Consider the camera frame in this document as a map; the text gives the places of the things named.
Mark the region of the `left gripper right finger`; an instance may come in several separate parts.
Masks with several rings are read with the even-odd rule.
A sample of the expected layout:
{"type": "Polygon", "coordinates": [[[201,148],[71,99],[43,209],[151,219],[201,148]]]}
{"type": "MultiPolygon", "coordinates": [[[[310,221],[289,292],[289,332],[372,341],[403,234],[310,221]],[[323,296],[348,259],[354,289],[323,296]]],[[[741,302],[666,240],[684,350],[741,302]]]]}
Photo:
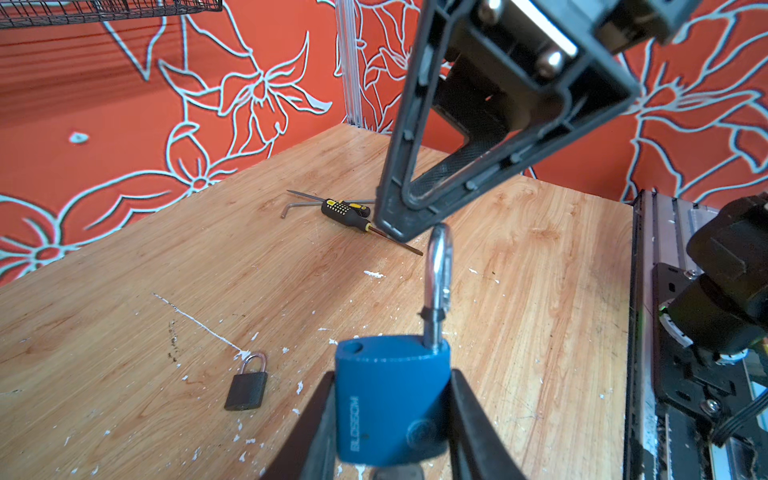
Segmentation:
{"type": "Polygon", "coordinates": [[[458,369],[451,371],[448,399],[452,478],[524,480],[525,475],[458,369]]]}

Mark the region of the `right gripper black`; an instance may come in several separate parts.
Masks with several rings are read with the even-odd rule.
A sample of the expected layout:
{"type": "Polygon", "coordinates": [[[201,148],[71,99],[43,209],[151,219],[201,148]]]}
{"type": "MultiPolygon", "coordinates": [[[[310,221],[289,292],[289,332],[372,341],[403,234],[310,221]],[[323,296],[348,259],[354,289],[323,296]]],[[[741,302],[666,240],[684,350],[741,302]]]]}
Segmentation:
{"type": "Polygon", "coordinates": [[[408,241],[623,112],[616,52],[668,42],[700,0],[427,1],[376,193],[408,241]]]}

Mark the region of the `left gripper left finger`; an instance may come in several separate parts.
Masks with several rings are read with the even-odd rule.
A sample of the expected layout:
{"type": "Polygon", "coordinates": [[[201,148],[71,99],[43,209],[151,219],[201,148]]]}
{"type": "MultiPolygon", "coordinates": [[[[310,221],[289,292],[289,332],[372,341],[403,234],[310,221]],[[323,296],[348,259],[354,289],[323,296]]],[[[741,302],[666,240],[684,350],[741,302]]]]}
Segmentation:
{"type": "Polygon", "coordinates": [[[262,479],[333,479],[337,457],[335,374],[315,389],[283,447],[262,479]]]}

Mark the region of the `blue padlock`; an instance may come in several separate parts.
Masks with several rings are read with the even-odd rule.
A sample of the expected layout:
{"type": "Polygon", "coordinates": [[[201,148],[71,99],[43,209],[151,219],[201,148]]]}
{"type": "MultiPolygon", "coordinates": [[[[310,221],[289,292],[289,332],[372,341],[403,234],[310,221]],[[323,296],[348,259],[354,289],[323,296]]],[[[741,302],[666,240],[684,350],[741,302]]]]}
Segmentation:
{"type": "Polygon", "coordinates": [[[373,467],[414,464],[448,447],[451,350],[442,335],[450,309],[453,244],[448,225],[431,233],[420,335],[361,337],[335,355],[337,454],[373,467]]]}

